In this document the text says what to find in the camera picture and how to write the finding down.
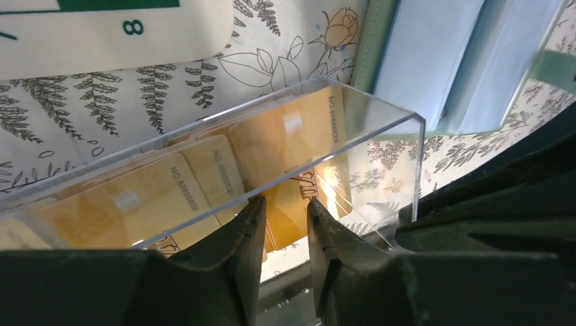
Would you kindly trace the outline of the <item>green leather card holder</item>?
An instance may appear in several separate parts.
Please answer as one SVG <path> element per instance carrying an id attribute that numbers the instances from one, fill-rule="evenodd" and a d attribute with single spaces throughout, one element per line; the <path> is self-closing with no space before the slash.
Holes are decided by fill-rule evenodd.
<path id="1" fill-rule="evenodd" d="M 575 92 L 575 55 L 545 43 L 574 1 L 370 1 L 353 70 L 361 91 L 429 132 L 502 126 L 524 82 Z"/>

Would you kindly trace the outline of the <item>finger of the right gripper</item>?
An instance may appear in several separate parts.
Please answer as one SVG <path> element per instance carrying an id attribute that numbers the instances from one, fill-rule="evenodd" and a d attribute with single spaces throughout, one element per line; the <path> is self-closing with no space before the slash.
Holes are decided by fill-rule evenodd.
<path id="1" fill-rule="evenodd" d="M 430 194 L 395 239 L 413 252 L 575 254 L 575 136 Z"/>

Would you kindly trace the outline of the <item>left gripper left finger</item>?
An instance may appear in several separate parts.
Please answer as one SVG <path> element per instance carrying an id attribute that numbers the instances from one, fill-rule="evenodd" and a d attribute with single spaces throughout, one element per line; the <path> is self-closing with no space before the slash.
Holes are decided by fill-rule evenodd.
<path id="1" fill-rule="evenodd" d="M 153 250 L 1 253 L 2 325 L 254 325 L 266 200 L 170 257 Z"/>

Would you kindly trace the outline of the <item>clear plastic card box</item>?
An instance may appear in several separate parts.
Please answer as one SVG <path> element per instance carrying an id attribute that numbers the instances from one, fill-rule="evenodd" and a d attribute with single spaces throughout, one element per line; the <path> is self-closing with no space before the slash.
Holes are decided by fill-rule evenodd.
<path id="1" fill-rule="evenodd" d="M 386 168 L 367 150 L 389 137 L 419 146 L 425 120 L 316 77 L 81 166 L 2 178 L 1 248 L 150 249 L 172 255 L 267 202 L 267 252 L 305 237 L 318 200 L 357 221 L 359 192 Z"/>

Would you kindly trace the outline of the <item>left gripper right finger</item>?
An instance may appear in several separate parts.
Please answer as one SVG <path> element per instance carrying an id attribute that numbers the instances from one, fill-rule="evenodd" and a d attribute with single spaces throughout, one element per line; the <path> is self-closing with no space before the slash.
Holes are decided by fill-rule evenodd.
<path id="1" fill-rule="evenodd" d="M 575 269 L 551 253 L 383 251 L 307 207 L 324 325 L 574 325 Z"/>

